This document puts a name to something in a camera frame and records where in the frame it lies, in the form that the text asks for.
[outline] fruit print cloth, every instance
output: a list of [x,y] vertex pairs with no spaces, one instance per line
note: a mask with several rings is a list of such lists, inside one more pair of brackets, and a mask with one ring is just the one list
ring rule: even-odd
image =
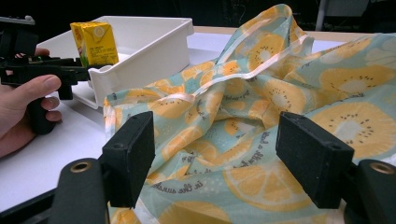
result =
[[311,53],[286,5],[243,24],[217,59],[105,99],[107,137],[153,111],[156,157],[135,210],[113,223],[343,223],[317,209],[276,155],[280,111],[396,162],[396,36]]

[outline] human hand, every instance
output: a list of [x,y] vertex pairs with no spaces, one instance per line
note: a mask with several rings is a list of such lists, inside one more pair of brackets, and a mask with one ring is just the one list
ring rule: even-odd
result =
[[[48,56],[50,52],[47,49],[36,49],[35,55]],[[0,157],[24,147],[35,137],[26,115],[26,106],[33,100],[57,91],[61,84],[61,80],[55,75],[45,75],[15,89],[0,85]],[[61,112],[53,110],[58,105],[59,99],[56,97],[42,100],[41,106],[48,110],[47,120],[62,119]]]

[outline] yellow box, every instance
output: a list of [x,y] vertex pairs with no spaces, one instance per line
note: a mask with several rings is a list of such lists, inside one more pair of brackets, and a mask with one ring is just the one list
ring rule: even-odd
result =
[[78,54],[84,67],[119,61],[111,25],[101,21],[70,23]]

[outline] table surface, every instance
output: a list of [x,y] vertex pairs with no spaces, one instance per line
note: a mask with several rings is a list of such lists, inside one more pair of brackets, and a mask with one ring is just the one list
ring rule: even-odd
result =
[[[220,55],[235,28],[194,27],[187,37],[190,65]],[[361,34],[309,32],[317,40],[313,51],[327,49],[358,38]],[[38,136],[23,150],[0,159],[0,212],[23,203],[57,186],[59,173],[67,163],[98,158],[106,143],[102,108],[61,101],[63,122]]]

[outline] white tray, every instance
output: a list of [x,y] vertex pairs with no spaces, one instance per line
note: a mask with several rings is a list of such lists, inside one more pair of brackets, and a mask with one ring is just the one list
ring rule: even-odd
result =
[[[111,24],[120,61],[90,69],[91,82],[72,87],[74,98],[92,108],[103,106],[113,92],[144,87],[190,63],[187,36],[193,34],[192,19],[104,16],[95,21]],[[49,49],[52,57],[79,57],[71,31],[38,46]]]

